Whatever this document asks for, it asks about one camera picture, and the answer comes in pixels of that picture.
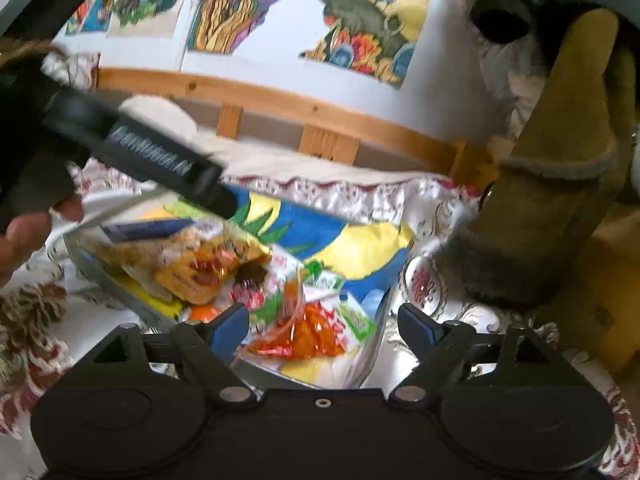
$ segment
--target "blue packaging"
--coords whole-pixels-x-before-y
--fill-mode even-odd
[[[132,242],[150,238],[167,238],[191,224],[193,224],[193,220],[190,218],[176,218],[111,224],[102,226],[101,229],[112,242]]]

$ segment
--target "food package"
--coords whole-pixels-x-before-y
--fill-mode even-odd
[[[281,319],[271,333],[251,343],[248,351],[284,360],[336,357],[352,352],[372,331],[367,325],[366,334],[365,330],[359,330],[356,335],[342,318],[341,307],[350,316],[350,323],[357,319],[365,324],[359,315],[366,317],[366,314],[349,305],[347,300],[334,297],[308,302],[302,316],[284,318],[287,322]]]
[[[115,232],[119,237],[132,233],[144,238],[144,230],[162,232],[174,220],[139,222],[110,226],[100,234],[89,232],[82,246],[111,266],[122,267],[130,276],[140,279],[141,286],[155,297],[166,300],[161,288],[149,281],[149,269],[158,287],[191,304],[206,304],[218,293],[224,280],[242,264],[267,260],[270,250],[236,225],[216,216],[188,224],[167,238],[111,242],[105,236]]]
[[[345,281],[343,275],[325,269],[324,264],[317,260],[308,262],[302,269],[302,284],[308,302],[339,294]]]
[[[364,341],[375,333],[376,323],[367,316],[361,307],[354,308],[354,306],[350,304],[348,294],[341,294],[338,299],[340,301],[338,313],[340,313],[340,317],[351,329],[358,341]]]
[[[220,315],[220,311],[211,305],[192,306],[189,319],[208,323]]]
[[[249,310],[250,338],[262,334],[276,320],[282,306],[284,286],[288,276],[294,276],[303,263],[278,245],[271,247],[271,259],[260,262],[262,270],[253,263],[239,267],[228,292],[222,289],[216,304],[243,303]]]
[[[155,273],[156,282],[193,304],[209,303],[242,264],[268,259],[270,250],[236,225],[206,218],[172,238]]]

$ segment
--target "metal screw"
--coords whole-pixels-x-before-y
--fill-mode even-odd
[[[395,392],[396,397],[404,402],[418,402],[427,395],[420,386],[400,386]]]
[[[226,402],[245,402],[251,397],[251,391],[244,386],[228,386],[220,390],[220,399]]]

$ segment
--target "white wall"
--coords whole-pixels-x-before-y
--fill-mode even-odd
[[[503,129],[484,88],[478,52],[459,0],[431,0],[400,89],[372,77],[298,58],[328,30],[320,0],[282,0],[230,56],[186,52],[198,0],[185,0],[173,38],[56,38],[73,51],[101,50],[103,67],[182,70],[316,97],[446,140],[485,143]]]

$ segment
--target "snack bag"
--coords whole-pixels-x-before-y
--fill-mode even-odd
[[[192,306],[189,319],[208,323],[220,315],[220,311],[211,305]]]
[[[335,293],[341,290],[345,277],[339,272],[324,268],[324,263],[312,260],[302,269],[302,284],[313,288],[324,288]]]
[[[114,243],[108,235],[145,237],[145,229],[167,232],[175,220],[112,226],[88,232],[82,246],[102,261],[140,278],[145,290],[164,300],[175,294],[193,304],[205,304],[217,294],[226,277],[250,261],[269,257],[270,250],[235,224],[217,216],[188,224],[167,238]]]
[[[296,269],[284,283],[282,300],[276,308],[275,321],[271,323],[268,332],[260,334],[257,338],[249,334],[245,342],[259,344],[260,342],[271,342],[279,336],[291,330],[293,324],[304,315],[305,295],[300,281],[300,269]]]
[[[267,259],[270,251],[234,224],[206,218],[176,233],[162,251],[156,282],[193,304],[209,303],[242,264]]]
[[[254,266],[251,262],[239,267],[230,298],[233,303],[243,303],[249,309],[251,334],[261,334],[276,320],[287,276],[293,276],[301,266],[300,260],[274,245],[271,260],[265,266]]]
[[[255,354],[286,360],[336,357],[346,351],[343,333],[346,326],[319,301],[307,303],[302,318],[289,330],[279,331],[270,341],[256,342],[249,350]]]
[[[112,242],[132,242],[150,238],[167,238],[191,224],[193,220],[189,218],[175,218],[110,224],[102,226],[101,229]]]

